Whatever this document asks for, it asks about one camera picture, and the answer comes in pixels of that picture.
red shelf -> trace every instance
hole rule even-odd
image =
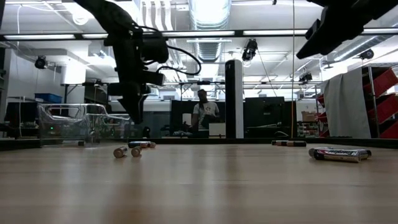
[[[329,137],[329,136],[330,136],[329,130],[327,130],[324,133],[321,133],[321,135],[319,135],[319,137],[321,137],[321,138],[325,138],[325,137]]]
[[[325,108],[325,99],[324,99],[324,97],[323,97],[323,94],[320,95],[320,96],[317,98],[317,101],[322,105],[322,107]]]
[[[380,138],[383,139],[398,139],[398,121],[389,120],[386,121],[380,127]]]
[[[391,68],[374,67],[372,68],[374,94],[380,97],[388,89],[398,83],[398,78]],[[369,74],[363,76],[363,89],[366,93],[372,93]]]
[[[379,124],[384,123],[389,118],[391,118],[392,115],[398,112],[398,100],[395,94],[380,96],[376,100],[376,104],[377,104],[377,118],[379,120]],[[368,118],[374,119],[375,115],[374,115],[373,101],[372,100],[367,101],[366,107],[371,108],[370,110],[368,110]]]
[[[327,115],[326,115],[326,112],[324,112],[323,114],[319,115],[319,116],[318,116],[318,120],[319,120],[320,122],[323,122],[323,123],[328,122],[328,117],[327,117]]]

white t-shirt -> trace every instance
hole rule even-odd
[[[203,109],[199,107],[199,104],[195,105],[193,108],[193,114],[199,115],[199,130],[207,130],[204,128],[201,123],[206,115],[216,116],[220,111],[218,110],[218,106],[215,102],[207,102],[203,104]]]

black robotic arm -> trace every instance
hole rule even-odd
[[[142,122],[142,108],[150,88],[147,83],[163,85],[164,76],[150,72],[145,65],[169,59],[166,39],[155,30],[143,35],[143,30],[131,16],[117,4],[105,0],[75,0],[92,13],[108,33],[105,46],[112,46],[119,83],[108,85],[111,96],[121,96],[118,101],[134,123]]]

transparent enclosure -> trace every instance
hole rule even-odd
[[[109,115],[103,105],[41,104],[40,138],[99,143],[104,139],[137,138],[142,129],[128,114]]]

cardboard box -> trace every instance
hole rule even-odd
[[[303,116],[303,121],[316,121],[316,112],[301,111],[301,114]]]

